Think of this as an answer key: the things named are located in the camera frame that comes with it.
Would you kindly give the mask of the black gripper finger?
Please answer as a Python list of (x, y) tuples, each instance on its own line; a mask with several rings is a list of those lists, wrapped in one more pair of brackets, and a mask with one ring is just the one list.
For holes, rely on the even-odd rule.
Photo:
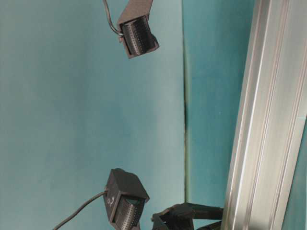
[(198, 205), (192, 203), (182, 203), (172, 206), (167, 214), (167, 220), (171, 219), (209, 219), (221, 220), (223, 208)]
[(193, 228), (194, 230), (220, 230), (221, 229), (221, 221), (214, 222), (199, 228)]

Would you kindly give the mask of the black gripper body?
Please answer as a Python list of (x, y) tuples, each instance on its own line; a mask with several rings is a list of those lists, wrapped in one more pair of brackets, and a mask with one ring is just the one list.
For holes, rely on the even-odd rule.
[(193, 222), (190, 218), (178, 217), (172, 209), (166, 209), (155, 213), (151, 218), (153, 230), (193, 230)]

